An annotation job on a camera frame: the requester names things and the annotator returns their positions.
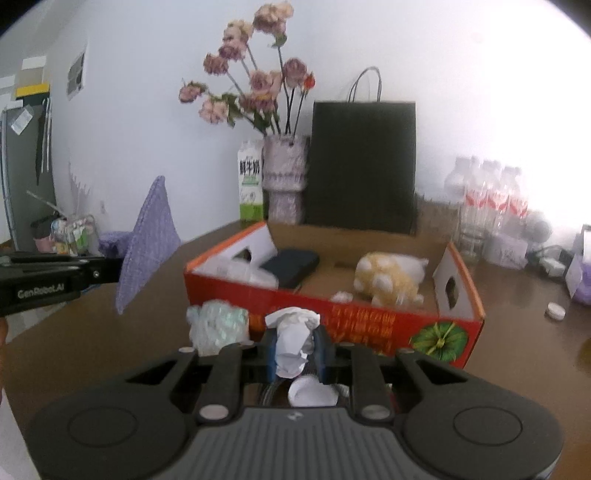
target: brown table surface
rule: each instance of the brown table surface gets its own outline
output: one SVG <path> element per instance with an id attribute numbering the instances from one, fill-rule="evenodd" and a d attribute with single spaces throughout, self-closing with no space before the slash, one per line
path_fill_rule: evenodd
<path id="1" fill-rule="evenodd" d="M 119 316 L 115 285 L 69 303 L 7 346 L 5 388 L 22 429 L 47 403 L 189 344 L 185 263 L 241 229 L 239 222 L 183 245 Z M 487 318 L 466 370 L 547 407 L 566 442 L 553 480 L 591 478 L 591 309 L 531 273 L 479 264 Z M 549 301 L 563 322 L 544 317 Z"/>

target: yellow stripe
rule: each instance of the yellow stripe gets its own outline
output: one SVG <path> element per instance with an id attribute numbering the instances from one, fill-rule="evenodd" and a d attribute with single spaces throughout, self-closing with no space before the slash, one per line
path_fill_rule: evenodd
<path id="1" fill-rule="evenodd" d="M 40 83 L 39 85 L 29 85 L 28 87 L 17 88 L 17 98 L 38 93 L 49 92 L 49 83 Z"/>

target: paper card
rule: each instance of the paper card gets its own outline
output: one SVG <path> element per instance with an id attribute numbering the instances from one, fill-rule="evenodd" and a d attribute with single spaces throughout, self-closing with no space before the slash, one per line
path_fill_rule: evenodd
<path id="1" fill-rule="evenodd" d="M 591 263 L 591 231 L 583 232 L 583 263 Z"/>
<path id="2" fill-rule="evenodd" d="M 583 281 L 583 268 L 581 267 L 581 257 L 579 255 L 575 255 L 573 258 L 564 280 L 569 289 L 570 298 L 573 298 L 577 288 Z"/>
<path id="3" fill-rule="evenodd" d="M 22 109 L 21 114 L 12 122 L 10 126 L 17 135 L 22 134 L 22 131 L 26 129 L 27 125 L 33 119 L 33 109 L 30 106 L 26 106 Z"/>

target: door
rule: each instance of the door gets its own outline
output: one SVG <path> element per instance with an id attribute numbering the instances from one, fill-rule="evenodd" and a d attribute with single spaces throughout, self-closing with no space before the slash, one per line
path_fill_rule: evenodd
<path id="1" fill-rule="evenodd" d="M 41 105 L 30 107 L 34 116 L 17 135 L 11 128 L 22 108 L 2 114 L 2 186 L 4 188 L 8 226 L 17 250 L 37 251 L 31 232 L 31 223 L 53 213 L 53 209 L 27 194 L 35 193 L 48 202 L 56 202 L 51 171 L 45 169 L 39 178 L 35 173 L 35 160 L 39 142 L 40 119 L 44 115 Z"/>

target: bag handle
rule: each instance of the bag handle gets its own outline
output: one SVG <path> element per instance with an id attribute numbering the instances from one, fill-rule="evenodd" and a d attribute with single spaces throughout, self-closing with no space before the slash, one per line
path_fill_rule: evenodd
<path id="1" fill-rule="evenodd" d="M 349 98 L 347 99 L 348 103 L 354 102 L 355 101 L 355 96 L 357 95 L 357 86 L 359 84 L 359 81 L 361 80 L 361 77 L 363 75 L 365 75 L 367 72 L 369 72 L 370 70 L 373 70 L 375 73 L 378 74 L 378 102 L 382 99 L 382 76 L 379 72 L 379 68 L 375 67 L 375 66 L 371 66 L 371 67 L 367 67 L 364 71 L 361 72 L 361 75 L 359 75 L 357 77 L 357 80 L 355 80 L 355 83 L 353 84 L 353 86 L 351 87 L 351 90 L 349 91 Z"/>

